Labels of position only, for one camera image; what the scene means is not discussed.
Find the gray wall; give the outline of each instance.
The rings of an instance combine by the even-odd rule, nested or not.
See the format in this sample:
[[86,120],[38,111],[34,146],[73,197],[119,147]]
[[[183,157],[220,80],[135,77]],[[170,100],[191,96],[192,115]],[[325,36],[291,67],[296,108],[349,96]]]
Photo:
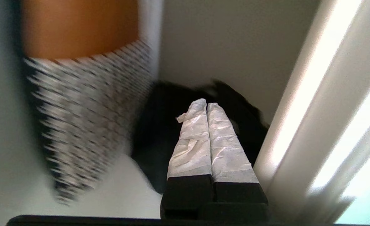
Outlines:
[[186,86],[220,79],[270,123],[318,0],[165,1],[160,79]]
[[8,40],[9,11],[0,1],[0,225],[24,205],[43,172],[19,91],[19,70]]

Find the white surface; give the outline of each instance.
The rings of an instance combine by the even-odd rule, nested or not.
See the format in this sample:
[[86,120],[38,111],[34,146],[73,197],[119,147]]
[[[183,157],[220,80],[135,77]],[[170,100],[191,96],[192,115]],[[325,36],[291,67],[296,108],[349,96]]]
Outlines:
[[6,1],[0,1],[0,226],[20,214],[159,218],[161,196],[127,156],[96,190],[71,207],[57,204],[29,129],[29,116],[11,54]]
[[222,80],[271,123],[318,0],[165,1],[160,79]]
[[[365,167],[370,157],[370,0],[362,1],[356,11],[359,3],[322,2],[255,163],[271,210],[280,220],[331,223],[355,198],[365,199],[362,190],[370,191],[370,168]],[[351,23],[340,39],[339,32],[348,26],[345,19]],[[335,54],[317,49],[323,40],[330,41],[326,51],[338,40]],[[320,70],[310,70],[311,63]],[[316,88],[312,98],[311,89]],[[304,98],[311,103],[291,112],[293,102],[303,103]],[[296,130],[284,127],[288,123],[296,124]],[[362,172],[366,180],[354,181]],[[352,195],[344,196],[348,190]],[[360,203],[361,209],[370,208]],[[370,222],[369,214],[356,214]]]

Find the striped pattern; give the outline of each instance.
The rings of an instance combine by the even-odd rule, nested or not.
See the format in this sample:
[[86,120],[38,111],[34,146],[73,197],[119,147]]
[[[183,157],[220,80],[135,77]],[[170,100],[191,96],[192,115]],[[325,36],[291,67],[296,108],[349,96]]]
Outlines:
[[149,47],[136,41],[103,55],[26,63],[36,70],[28,79],[49,128],[42,135],[57,199],[67,203],[95,187],[129,139],[152,82]]

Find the black cloth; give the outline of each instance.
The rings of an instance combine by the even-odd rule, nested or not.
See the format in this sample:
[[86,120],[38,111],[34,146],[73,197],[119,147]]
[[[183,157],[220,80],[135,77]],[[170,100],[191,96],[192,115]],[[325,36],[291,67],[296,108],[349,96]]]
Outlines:
[[217,102],[224,109],[237,124],[235,132],[249,162],[253,165],[257,158],[267,128],[261,124],[260,111],[234,89],[220,81],[199,89],[157,82],[135,126],[131,157],[158,193],[165,190],[168,163],[181,131],[182,124],[176,117],[200,98],[207,103]]

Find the black fabric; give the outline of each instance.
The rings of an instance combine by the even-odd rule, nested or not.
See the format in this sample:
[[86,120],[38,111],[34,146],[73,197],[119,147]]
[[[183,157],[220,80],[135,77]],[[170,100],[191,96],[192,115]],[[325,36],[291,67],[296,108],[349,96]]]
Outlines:
[[203,89],[157,82],[135,126],[132,158],[159,193],[164,192],[168,163],[181,131],[182,124],[175,118],[200,98],[207,103],[217,102],[225,110],[228,118],[237,124],[235,132],[249,162],[253,165],[257,158],[267,128],[261,124],[260,111],[234,89],[220,81]]
[[170,177],[161,199],[160,217],[196,220],[199,208],[212,201],[211,175]]

